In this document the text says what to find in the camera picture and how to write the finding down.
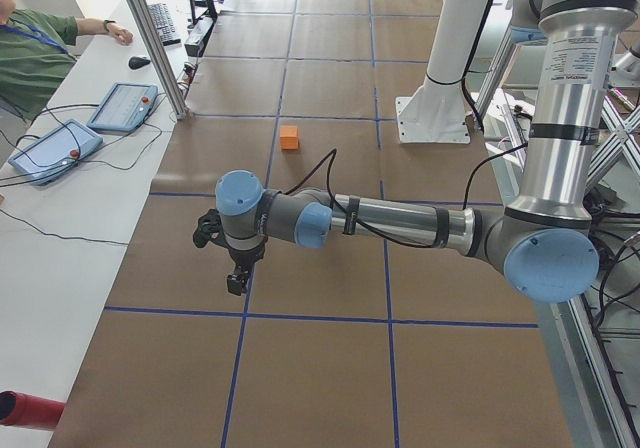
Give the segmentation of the person's hand with watch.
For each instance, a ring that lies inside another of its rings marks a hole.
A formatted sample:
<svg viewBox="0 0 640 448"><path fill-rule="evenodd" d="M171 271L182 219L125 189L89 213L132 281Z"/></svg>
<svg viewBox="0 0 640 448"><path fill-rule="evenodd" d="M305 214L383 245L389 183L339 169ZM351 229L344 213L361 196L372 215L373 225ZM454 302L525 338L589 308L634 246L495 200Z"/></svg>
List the person's hand with watch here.
<svg viewBox="0 0 640 448"><path fill-rule="evenodd" d="M107 23L106 30L108 34L123 46L129 46L133 42L133 34L126 28L117 23Z"/></svg>

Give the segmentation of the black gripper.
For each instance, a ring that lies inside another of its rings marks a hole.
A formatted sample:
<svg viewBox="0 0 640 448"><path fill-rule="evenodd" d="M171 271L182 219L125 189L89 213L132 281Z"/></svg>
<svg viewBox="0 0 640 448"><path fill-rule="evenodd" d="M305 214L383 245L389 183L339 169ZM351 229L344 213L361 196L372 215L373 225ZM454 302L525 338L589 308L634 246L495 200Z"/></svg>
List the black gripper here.
<svg viewBox="0 0 640 448"><path fill-rule="evenodd" d="M227 238L226 242L231 259L235 263L234 274L230 274L226 278L227 290L233 295L245 294L254 265L265 255L266 239Z"/></svg>

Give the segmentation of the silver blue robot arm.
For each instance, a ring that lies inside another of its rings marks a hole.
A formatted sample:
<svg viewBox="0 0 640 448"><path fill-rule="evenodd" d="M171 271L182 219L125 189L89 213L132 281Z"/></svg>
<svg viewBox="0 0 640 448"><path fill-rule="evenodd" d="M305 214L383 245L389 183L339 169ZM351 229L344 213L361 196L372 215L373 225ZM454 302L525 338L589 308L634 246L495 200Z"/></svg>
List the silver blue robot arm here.
<svg viewBox="0 0 640 448"><path fill-rule="evenodd" d="M336 195L304 184L281 192L235 170L218 180L216 206L199 219L194 243L228 250L235 268L227 288L235 295L246 292L269 239L319 248L334 230L456 250L490 264L535 301L584 293L599 270L583 205L588 169L617 38L638 13L639 0L514 0L508 39L544 41L546 48L523 178L501 212Z"/></svg>

